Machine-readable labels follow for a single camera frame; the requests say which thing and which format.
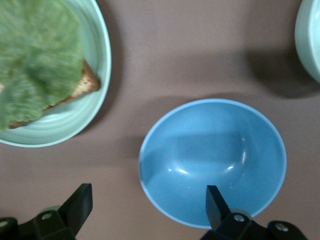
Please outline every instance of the mint green bowl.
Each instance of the mint green bowl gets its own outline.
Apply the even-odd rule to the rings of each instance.
[[[320,83],[320,0],[302,0],[295,22],[295,47],[305,70]]]
[[[64,0],[81,22],[84,58],[101,82],[101,88],[54,108],[39,120],[0,132],[0,142],[19,147],[46,147],[81,132],[96,116],[105,100],[111,75],[108,31],[95,0]]]

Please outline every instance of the metal screw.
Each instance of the metal screw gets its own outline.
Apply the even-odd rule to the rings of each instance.
[[[51,213],[46,213],[46,214],[44,214],[44,215],[41,217],[41,219],[42,219],[42,220],[46,220],[46,219],[51,218],[51,216],[52,216]]]
[[[289,231],[289,228],[286,227],[286,225],[284,225],[283,223],[281,222],[277,222],[275,224],[275,227],[279,230],[279,231],[282,231],[282,232],[288,232]]]
[[[245,221],[245,218],[240,214],[234,215],[233,218],[238,222],[244,222]]]
[[[4,227],[7,224],[8,224],[7,221],[0,221],[0,228]]]

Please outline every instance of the bowl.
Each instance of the bowl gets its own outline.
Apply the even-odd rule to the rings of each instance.
[[[55,107],[42,118],[0,132],[0,142],[19,147],[46,147],[66,141],[96,116],[107,94],[111,75],[111,46],[103,15],[95,0],[64,0],[78,16],[83,54],[100,80],[101,88]]]
[[[306,71],[320,82],[320,1],[303,0],[295,22],[295,47]]]
[[[274,125],[260,112],[228,99],[202,99],[163,116],[139,154],[142,188],[169,218],[211,228],[207,185],[231,209],[252,217],[276,197],[286,174],[286,150]]]

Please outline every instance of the blue bowl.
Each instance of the blue bowl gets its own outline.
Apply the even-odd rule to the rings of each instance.
[[[207,185],[253,217],[276,197],[286,174],[282,138],[255,109],[226,99],[189,102],[163,116],[141,146],[139,175],[169,218],[209,229]]]

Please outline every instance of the sandwich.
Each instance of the sandwich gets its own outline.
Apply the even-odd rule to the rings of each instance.
[[[0,4],[0,131],[97,91],[78,17],[63,0]]]

